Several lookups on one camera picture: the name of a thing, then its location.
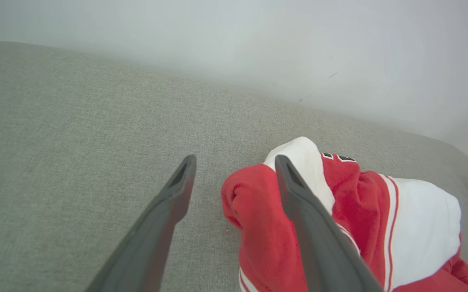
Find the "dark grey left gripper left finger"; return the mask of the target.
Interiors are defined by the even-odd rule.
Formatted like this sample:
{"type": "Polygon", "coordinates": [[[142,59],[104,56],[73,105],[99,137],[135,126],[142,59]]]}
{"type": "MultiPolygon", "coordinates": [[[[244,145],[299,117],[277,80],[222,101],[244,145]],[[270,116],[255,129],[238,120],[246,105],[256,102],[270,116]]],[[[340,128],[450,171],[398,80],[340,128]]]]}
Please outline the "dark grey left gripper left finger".
{"type": "Polygon", "coordinates": [[[159,292],[176,224],[187,214],[196,156],[185,157],[85,292],[159,292]]]}

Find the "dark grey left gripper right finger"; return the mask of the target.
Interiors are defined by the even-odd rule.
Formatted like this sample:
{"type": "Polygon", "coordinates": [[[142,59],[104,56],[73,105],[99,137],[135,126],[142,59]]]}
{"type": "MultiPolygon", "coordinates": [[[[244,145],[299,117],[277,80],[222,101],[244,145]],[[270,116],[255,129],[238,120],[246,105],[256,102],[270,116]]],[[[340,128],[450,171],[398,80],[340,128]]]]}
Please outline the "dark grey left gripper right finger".
{"type": "Polygon", "coordinates": [[[275,157],[280,200],[293,222],[308,292],[383,292],[291,160],[275,157]]]}

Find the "red jersey with white label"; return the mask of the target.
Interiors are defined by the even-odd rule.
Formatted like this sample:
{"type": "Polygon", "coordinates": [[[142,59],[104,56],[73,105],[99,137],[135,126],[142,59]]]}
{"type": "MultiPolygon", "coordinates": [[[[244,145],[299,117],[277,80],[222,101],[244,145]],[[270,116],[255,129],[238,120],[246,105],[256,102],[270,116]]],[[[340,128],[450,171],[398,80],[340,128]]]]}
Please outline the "red jersey with white label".
{"type": "Polygon", "coordinates": [[[423,180],[363,172],[354,159],[321,153],[306,137],[223,183],[224,215],[242,234],[242,292],[307,291],[295,228],[280,201],[277,155],[291,160],[384,292],[468,292],[457,198],[423,180]]]}

